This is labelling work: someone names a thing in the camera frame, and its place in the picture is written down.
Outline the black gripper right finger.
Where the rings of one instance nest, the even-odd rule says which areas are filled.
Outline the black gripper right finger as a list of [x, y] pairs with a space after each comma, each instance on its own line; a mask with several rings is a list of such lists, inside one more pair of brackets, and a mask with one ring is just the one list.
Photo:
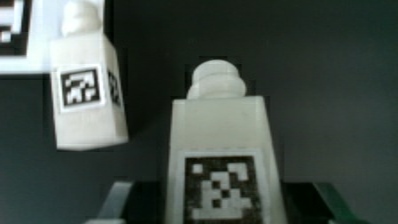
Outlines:
[[330, 183], [314, 184], [316, 193], [322, 198], [327, 210], [332, 214], [327, 224], [371, 224], [357, 217], [343, 199], [339, 191]]

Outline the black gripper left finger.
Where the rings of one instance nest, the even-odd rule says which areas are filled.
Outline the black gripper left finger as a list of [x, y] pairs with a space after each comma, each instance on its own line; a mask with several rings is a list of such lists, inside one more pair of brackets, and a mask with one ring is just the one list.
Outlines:
[[91, 218], [82, 224], [126, 224], [123, 211], [128, 202], [131, 187], [131, 182], [114, 183], [98, 216]]

